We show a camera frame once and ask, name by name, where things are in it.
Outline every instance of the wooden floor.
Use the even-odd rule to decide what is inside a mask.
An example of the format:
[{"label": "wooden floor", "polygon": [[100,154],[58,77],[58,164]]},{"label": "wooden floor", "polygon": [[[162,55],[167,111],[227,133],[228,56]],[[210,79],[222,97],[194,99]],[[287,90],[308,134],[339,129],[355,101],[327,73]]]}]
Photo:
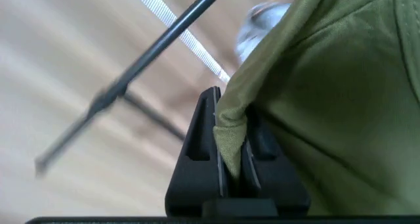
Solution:
[{"label": "wooden floor", "polygon": [[[178,16],[194,0],[164,0]],[[247,11],[218,0],[190,31],[224,70]],[[140,0],[0,0],[0,223],[37,216],[165,215],[182,143],[124,102],[73,142],[44,179],[33,159],[163,31]],[[198,95],[225,84],[181,41],[130,92],[186,132]]]}]

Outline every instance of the metal pole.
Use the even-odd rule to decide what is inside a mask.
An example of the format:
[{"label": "metal pole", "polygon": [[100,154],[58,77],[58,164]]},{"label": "metal pole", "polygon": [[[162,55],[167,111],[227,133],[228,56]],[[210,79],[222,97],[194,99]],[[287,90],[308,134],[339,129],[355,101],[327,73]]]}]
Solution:
[{"label": "metal pole", "polygon": [[130,66],[104,93],[94,99],[89,111],[84,117],[78,120],[69,132],[57,141],[56,144],[47,149],[46,153],[35,159],[35,170],[38,175],[44,174],[49,165],[58,158],[67,148],[69,142],[74,139],[98,112],[108,108],[118,97],[123,97],[128,84],[132,82],[163,50],[183,33],[207,8],[216,0],[196,0],[184,13],[150,46],[136,62]]}]

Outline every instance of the wooden surface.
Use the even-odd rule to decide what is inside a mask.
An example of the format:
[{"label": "wooden surface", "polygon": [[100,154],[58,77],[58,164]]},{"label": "wooden surface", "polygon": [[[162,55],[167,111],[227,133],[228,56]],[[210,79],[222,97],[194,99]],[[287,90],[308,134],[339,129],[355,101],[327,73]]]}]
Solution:
[{"label": "wooden surface", "polygon": [[[194,0],[164,0],[179,15]],[[236,34],[267,0],[218,0],[191,32],[232,75]],[[43,215],[165,215],[182,143],[124,102],[102,114],[44,179],[33,159],[166,27],[139,0],[0,0],[0,223]],[[221,82],[179,40],[129,90],[186,133]]]}]

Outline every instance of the olive green cloth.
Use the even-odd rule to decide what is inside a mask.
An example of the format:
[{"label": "olive green cloth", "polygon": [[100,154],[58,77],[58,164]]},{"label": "olive green cloth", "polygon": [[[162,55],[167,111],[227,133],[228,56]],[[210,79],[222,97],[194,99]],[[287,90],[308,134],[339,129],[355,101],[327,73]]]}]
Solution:
[{"label": "olive green cloth", "polygon": [[217,105],[232,175],[253,103],[310,214],[420,213],[419,16],[420,0],[295,0]]}]

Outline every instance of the blurred wall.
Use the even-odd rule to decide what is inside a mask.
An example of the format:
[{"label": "blurred wall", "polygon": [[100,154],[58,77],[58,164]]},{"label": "blurred wall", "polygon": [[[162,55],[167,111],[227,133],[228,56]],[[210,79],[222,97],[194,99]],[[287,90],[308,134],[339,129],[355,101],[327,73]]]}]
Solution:
[{"label": "blurred wall", "polygon": [[[194,0],[164,0],[180,15]],[[190,31],[232,75],[236,34],[267,0],[218,0]],[[73,142],[43,179],[33,159],[161,33],[139,0],[0,0],[0,223],[42,215],[165,215],[182,143],[124,102]],[[181,42],[129,90],[186,133],[198,95],[225,87]]]}]

